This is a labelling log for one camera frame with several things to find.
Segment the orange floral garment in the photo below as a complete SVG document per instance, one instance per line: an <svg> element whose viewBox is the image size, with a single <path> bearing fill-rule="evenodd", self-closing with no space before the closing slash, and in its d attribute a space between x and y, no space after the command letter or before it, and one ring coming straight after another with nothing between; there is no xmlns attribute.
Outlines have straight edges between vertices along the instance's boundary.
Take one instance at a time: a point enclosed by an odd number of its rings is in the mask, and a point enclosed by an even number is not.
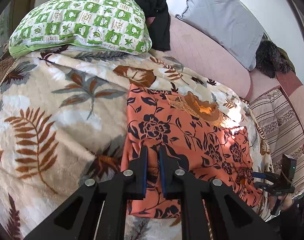
<svg viewBox="0 0 304 240"><path fill-rule="evenodd" d="M128 213L146 218L177 218L179 200L164 198L158 150L165 146L180 168L197 179L220 179L250 207L259 204L262 192L254 187L253 161L245 127L223 128L205 117L216 107L199 102L200 114L191 112L187 98L165 90L131 85L127 99L127 136L122 170L148 148L147 194L128 202Z"/></svg>

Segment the black clothing pile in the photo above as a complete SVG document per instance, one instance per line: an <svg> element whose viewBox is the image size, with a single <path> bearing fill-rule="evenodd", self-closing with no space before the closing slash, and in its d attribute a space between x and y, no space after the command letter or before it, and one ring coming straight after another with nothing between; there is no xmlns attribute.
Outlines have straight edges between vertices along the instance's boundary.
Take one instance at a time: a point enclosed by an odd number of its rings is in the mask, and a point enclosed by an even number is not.
<svg viewBox="0 0 304 240"><path fill-rule="evenodd" d="M134 0L143 10L152 48L170 50L170 14L166 0Z"/></svg>

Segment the striped bed sheet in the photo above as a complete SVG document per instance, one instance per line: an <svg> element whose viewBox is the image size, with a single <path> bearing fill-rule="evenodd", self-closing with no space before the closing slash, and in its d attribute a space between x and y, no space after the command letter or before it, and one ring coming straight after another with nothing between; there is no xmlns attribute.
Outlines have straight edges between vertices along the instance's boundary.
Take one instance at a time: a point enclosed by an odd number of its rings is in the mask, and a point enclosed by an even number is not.
<svg viewBox="0 0 304 240"><path fill-rule="evenodd" d="M251 110L262 129L275 173L280 173L283 154L296 159L294 196L304 193L304 132L296 113L279 89L251 102Z"/></svg>

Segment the pink headboard cushion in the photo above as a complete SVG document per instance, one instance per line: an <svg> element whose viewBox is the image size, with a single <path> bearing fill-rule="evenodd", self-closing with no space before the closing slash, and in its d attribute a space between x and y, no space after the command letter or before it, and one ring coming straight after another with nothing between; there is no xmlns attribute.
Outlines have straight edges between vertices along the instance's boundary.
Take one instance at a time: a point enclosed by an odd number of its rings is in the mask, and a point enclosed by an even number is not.
<svg viewBox="0 0 304 240"><path fill-rule="evenodd" d="M304 132L304 85L293 72L286 74L277 72L276 77L297 114Z"/></svg>

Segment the leaf pattern fleece blanket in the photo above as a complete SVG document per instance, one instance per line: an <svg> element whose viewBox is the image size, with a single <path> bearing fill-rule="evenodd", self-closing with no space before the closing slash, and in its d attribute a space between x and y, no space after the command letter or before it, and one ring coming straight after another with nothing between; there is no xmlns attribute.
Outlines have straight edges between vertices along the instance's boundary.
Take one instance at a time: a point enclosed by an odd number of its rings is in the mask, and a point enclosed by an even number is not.
<svg viewBox="0 0 304 240"><path fill-rule="evenodd" d="M65 45L8 57L0 62L0 225L8 238L23 239L86 180L103 182L123 171L131 85L184 96L194 114L199 102L216 107L205 113L213 124L247 129L253 172L271 166L249 106L161 51ZM251 208L268 218L267 194ZM126 239L181 237L181 215L137 217L128 207L127 214Z"/></svg>

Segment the dark furry garment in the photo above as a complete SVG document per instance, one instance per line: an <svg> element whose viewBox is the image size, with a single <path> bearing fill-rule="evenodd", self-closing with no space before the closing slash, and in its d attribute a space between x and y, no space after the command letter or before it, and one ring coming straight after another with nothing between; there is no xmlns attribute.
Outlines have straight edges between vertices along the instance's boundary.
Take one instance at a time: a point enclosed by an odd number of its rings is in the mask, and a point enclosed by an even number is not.
<svg viewBox="0 0 304 240"><path fill-rule="evenodd" d="M256 68L264 75L275 78L276 74L296 73L294 64L282 48L269 40L261 41L256 51Z"/></svg>

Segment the pink bolster cushion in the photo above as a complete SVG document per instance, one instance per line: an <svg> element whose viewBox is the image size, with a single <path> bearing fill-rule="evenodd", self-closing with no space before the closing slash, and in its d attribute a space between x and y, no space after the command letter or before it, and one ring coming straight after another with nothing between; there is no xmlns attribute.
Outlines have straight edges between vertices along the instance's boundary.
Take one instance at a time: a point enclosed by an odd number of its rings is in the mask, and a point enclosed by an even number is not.
<svg viewBox="0 0 304 240"><path fill-rule="evenodd" d="M249 101L280 88L276 79L264 76L256 69L249 72L217 42L174 17L170 18L170 51L165 54L203 77L226 85Z"/></svg>

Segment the grey pillow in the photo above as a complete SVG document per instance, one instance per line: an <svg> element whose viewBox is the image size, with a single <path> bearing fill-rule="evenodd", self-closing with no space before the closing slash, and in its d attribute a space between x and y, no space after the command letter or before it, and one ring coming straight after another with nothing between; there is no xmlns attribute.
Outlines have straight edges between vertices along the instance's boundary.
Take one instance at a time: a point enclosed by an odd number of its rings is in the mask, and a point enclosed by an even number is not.
<svg viewBox="0 0 304 240"><path fill-rule="evenodd" d="M223 46L247 70L256 67L264 29L239 0L187 0L176 17Z"/></svg>

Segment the green white patterned pillow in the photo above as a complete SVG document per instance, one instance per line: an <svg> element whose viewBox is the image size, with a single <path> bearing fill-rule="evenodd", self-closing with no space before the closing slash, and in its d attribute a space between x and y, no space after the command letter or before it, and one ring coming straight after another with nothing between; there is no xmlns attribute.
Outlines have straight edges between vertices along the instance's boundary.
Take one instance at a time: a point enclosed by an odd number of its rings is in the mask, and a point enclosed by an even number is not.
<svg viewBox="0 0 304 240"><path fill-rule="evenodd" d="M138 55L152 40L134 0L50 0L21 20L8 49L17 58L66 44Z"/></svg>

